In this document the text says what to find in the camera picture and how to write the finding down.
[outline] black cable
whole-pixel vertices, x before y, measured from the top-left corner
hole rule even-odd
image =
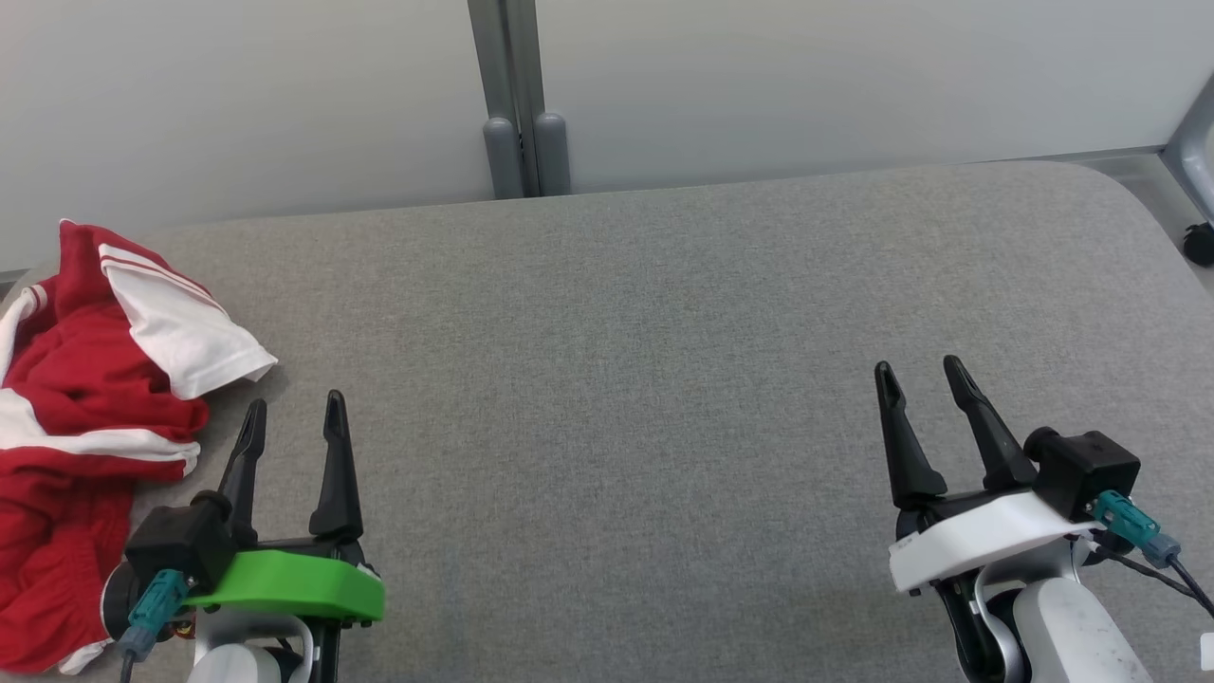
[[[1189,574],[1189,570],[1185,569],[1185,565],[1180,564],[1180,558],[1176,556],[1172,556],[1170,558],[1168,558],[1168,564],[1172,565],[1172,569],[1176,570],[1176,574],[1180,575],[1180,580],[1184,581],[1185,585],[1189,586],[1189,590],[1193,592],[1193,599],[1201,603],[1202,607],[1206,608],[1206,611],[1210,614],[1210,616],[1214,616],[1214,603],[1210,602],[1210,598],[1209,596],[1206,594],[1206,591],[1202,591],[1202,587],[1197,585],[1197,580],[1193,579],[1193,575]]]
[[[1181,596],[1184,596],[1186,598],[1192,598],[1195,601],[1197,599],[1197,596],[1195,596],[1193,592],[1190,591],[1184,584],[1181,584],[1181,582],[1172,579],[1170,576],[1167,576],[1165,574],[1161,574],[1161,573],[1151,569],[1150,567],[1146,567],[1145,564],[1139,564],[1139,563],[1136,563],[1136,562],[1134,562],[1134,560],[1131,560],[1131,559],[1129,559],[1129,558],[1127,558],[1124,556],[1119,556],[1119,554],[1114,553],[1113,551],[1110,551],[1108,548],[1106,548],[1104,546],[1095,546],[1091,550],[1091,552],[1095,553],[1095,554],[1097,554],[1097,556],[1100,556],[1100,557],[1102,557],[1102,558],[1105,558],[1105,559],[1110,559],[1110,560],[1121,563],[1121,564],[1123,564],[1123,565],[1133,569],[1134,571],[1141,574],[1142,576],[1150,576],[1151,579],[1158,579],[1165,586],[1168,586],[1168,588],[1172,588],[1173,591],[1180,593]]]
[[[127,651],[123,655],[123,672],[118,675],[118,683],[131,683],[132,668],[135,668],[135,653]]]

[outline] white label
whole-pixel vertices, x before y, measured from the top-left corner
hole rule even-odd
[[[1202,671],[1214,671],[1214,633],[1202,633]]]

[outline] gray fabric surface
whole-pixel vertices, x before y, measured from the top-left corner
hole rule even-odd
[[[299,535],[345,392],[387,621],[346,681],[960,681],[895,594],[873,366],[954,491],[981,465],[941,358],[1021,438],[1100,429],[1214,588],[1214,309],[1147,211],[1003,163],[229,222],[148,240],[282,366],[212,397],[215,486],[270,402],[255,523]],[[1084,573],[1156,681],[1198,681],[1199,608]],[[136,682],[185,681],[160,647]],[[110,682],[107,656],[83,681]]]

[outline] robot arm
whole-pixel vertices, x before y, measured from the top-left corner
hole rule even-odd
[[[266,412],[260,399],[249,406],[219,493],[153,510],[127,542],[127,562],[106,584],[102,617],[130,660],[151,649],[130,645],[132,625],[149,587],[165,576],[181,581],[171,605],[180,610],[152,628],[163,626],[159,641],[194,639],[189,683],[334,683],[341,631],[382,620],[384,585],[358,543],[363,517],[345,399],[328,397],[320,501],[302,539],[261,541],[253,528]],[[248,643],[254,638],[297,638],[302,647],[262,648]]]
[[[906,417],[892,369],[881,363],[875,371],[898,510],[890,547],[897,590],[940,596],[971,682],[1150,681],[1078,575],[1135,546],[1158,568],[1179,564],[1179,546],[1124,499],[1139,460],[1099,432],[1067,439],[1043,428],[1021,449],[959,359],[944,358],[944,375],[986,469],[981,491],[948,495]],[[1097,541],[1102,552],[1090,558]]]

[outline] white stripe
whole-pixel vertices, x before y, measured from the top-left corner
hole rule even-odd
[[[109,260],[102,268],[131,321],[131,338],[169,376],[174,397],[188,402],[240,379],[256,382],[278,363],[214,298],[163,268]]]
[[[29,289],[34,291],[34,297],[36,298],[38,306],[34,308],[35,311],[45,308],[51,302],[51,297],[47,296],[46,289],[41,284],[34,284]]]
[[[38,309],[38,294],[30,288],[24,288],[13,298],[12,304],[0,317],[0,381],[8,375],[8,366],[12,365],[13,347],[17,345],[17,325],[21,320],[34,314]]]
[[[104,641],[98,641],[96,643],[90,643],[79,650],[72,653],[70,655],[59,660],[58,667],[59,673],[66,676],[75,676],[84,671],[84,667],[92,660],[97,659],[101,653],[106,651],[106,645],[113,643],[112,639],[106,638]]]
[[[141,266],[144,266],[147,268],[154,269],[155,272],[160,273],[163,277],[165,277],[165,278],[168,278],[168,279],[177,283],[178,285],[181,285],[181,286],[183,286],[183,288],[193,291],[194,294],[202,296],[203,298],[206,298],[208,301],[215,303],[216,306],[220,306],[219,301],[216,301],[215,298],[212,298],[200,286],[198,286],[193,281],[186,279],[185,277],[181,277],[180,274],[172,272],[171,269],[168,269],[168,268],[163,267],[161,264],[159,264],[155,261],[153,261],[152,258],[147,258],[144,256],[141,256],[141,255],[136,254],[135,251],[127,251],[126,249],[119,249],[118,246],[114,246],[113,244],[102,244],[102,245],[97,246],[97,252],[101,254],[102,257],[109,256],[109,257],[113,257],[113,258],[123,258],[125,261],[132,261],[132,262],[140,263]],[[112,268],[112,267],[138,271],[138,268],[134,268],[132,266],[130,266],[127,263],[119,263],[119,262],[115,262],[115,261],[102,261],[101,262],[101,272],[106,272],[107,268]]]
[[[0,389],[0,450],[40,446],[83,456],[114,456],[140,462],[185,462],[182,477],[198,463],[197,443],[177,444],[148,429],[97,429],[75,437],[51,437],[34,417],[34,406],[12,389]]]

